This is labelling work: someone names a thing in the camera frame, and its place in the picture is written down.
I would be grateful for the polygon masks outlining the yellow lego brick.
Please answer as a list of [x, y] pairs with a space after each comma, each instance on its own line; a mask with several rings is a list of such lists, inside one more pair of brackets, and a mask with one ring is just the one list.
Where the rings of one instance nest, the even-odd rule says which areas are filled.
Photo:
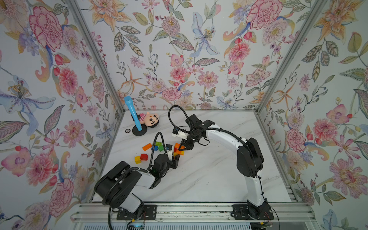
[[184, 151], [176, 151], [173, 153], [173, 156], [176, 156], [176, 155], [184, 155]]

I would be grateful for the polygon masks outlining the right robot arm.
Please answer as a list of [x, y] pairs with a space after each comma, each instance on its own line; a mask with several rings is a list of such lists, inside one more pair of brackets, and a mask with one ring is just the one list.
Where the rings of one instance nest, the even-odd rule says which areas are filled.
[[186, 119], [188, 131], [173, 131], [173, 136], [182, 139], [179, 150], [192, 150], [195, 143], [201, 139], [216, 141], [237, 156], [236, 167], [245, 177], [248, 189], [247, 205], [254, 218], [257, 218], [263, 209], [267, 207], [264, 192], [258, 173], [263, 169], [264, 157], [256, 139], [243, 140], [235, 134], [227, 131], [214, 122], [206, 120], [202, 122], [195, 115]]

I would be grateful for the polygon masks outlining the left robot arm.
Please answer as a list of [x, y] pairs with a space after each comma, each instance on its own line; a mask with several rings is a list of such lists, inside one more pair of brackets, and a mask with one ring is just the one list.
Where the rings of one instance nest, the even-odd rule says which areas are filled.
[[102, 198], [102, 204], [112, 209], [122, 209], [129, 213], [141, 213], [144, 202], [132, 193], [135, 187], [154, 189], [166, 176], [169, 169], [178, 167], [180, 155], [160, 154], [153, 166], [145, 170], [131, 167], [121, 161], [95, 185], [94, 191]]

